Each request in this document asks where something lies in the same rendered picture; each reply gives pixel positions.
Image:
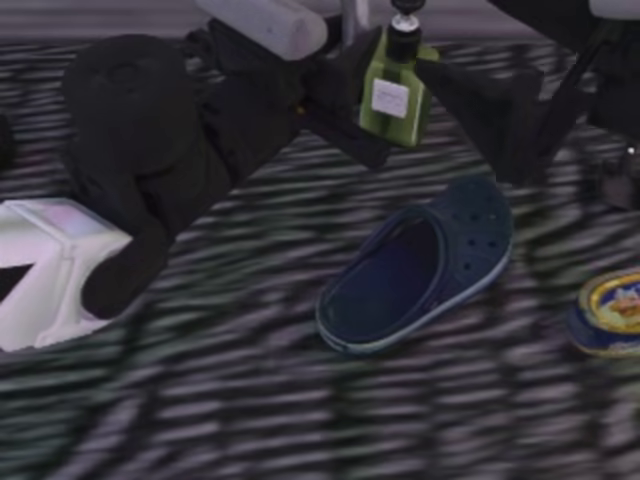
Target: wavy striped surface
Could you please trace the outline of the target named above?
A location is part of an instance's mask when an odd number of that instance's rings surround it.
[[[57,88],[77,47],[0,48],[0,108],[20,142],[2,198],[64,193]],[[443,46],[505,75],[551,46]],[[141,311],[62,350],[0,363],[2,480],[637,479],[632,361],[583,357],[562,319],[591,276],[638,262],[640,218],[599,203],[616,155],[579,128],[550,184],[506,188],[508,271],[393,351],[344,358],[316,335],[319,289],[365,236],[453,178],[487,171],[435,107],[416,152],[366,172],[303,136],[176,245]]]

